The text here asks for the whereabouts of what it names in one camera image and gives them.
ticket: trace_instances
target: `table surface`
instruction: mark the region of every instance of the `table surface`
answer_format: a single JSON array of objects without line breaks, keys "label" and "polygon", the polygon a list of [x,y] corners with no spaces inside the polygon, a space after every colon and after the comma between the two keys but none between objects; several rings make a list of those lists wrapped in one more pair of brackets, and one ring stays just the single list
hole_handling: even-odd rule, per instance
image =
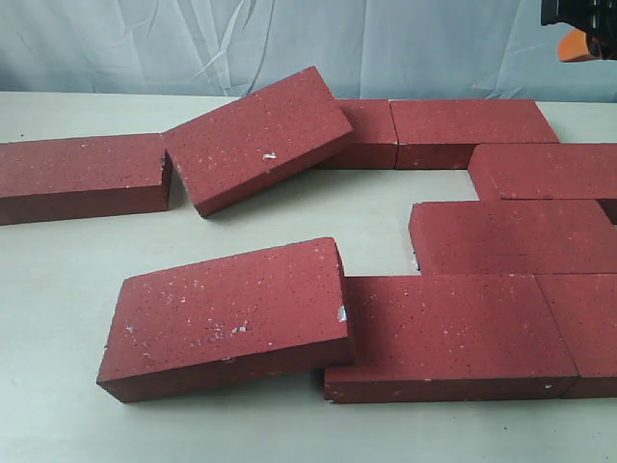
[{"label": "table surface", "polygon": [[[0,142],[230,100],[0,93]],[[564,142],[617,142],[617,105],[540,107]],[[412,204],[476,199],[465,171],[311,171],[203,220],[175,178],[168,212],[0,227],[0,461],[617,461],[617,399],[333,405],[307,373],[123,405],[94,383],[124,278],[317,236],[348,275],[414,274]]]}]

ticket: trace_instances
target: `red brick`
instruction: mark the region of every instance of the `red brick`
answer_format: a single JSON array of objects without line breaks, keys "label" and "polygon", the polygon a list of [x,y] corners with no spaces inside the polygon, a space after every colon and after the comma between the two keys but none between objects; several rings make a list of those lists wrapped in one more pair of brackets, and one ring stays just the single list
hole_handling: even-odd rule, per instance
[{"label": "red brick", "polygon": [[617,231],[595,201],[414,204],[422,274],[617,273]]},{"label": "red brick", "polygon": [[617,223],[617,144],[481,145],[469,174],[481,200],[597,200]]},{"label": "red brick", "polygon": [[530,99],[432,99],[390,103],[397,169],[466,169],[483,143],[558,143]]},{"label": "red brick", "polygon": [[354,127],[352,145],[320,163],[321,169],[394,169],[398,139],[387,99],[340,99]]},{"label": "red brick", "polygon": [[163,134],[201,216],[347,148],[352,127],[307,68]]},{"label": "red brick", "polygon": [[334,402],[551,398],[577,370],[533,276],[351,277]]},{"label": "red brick", "polygon": [[126,280],[97,383],[124,402],[353,359],[331,238]]},{"label": "red brick", "polygon": [[0,225],[167,210],[159,134],[0,145]]},{"label": "red brick", "polygon": [[617,396],[617,275],[543,275],[538,282],[580,375],[564,396]]}]

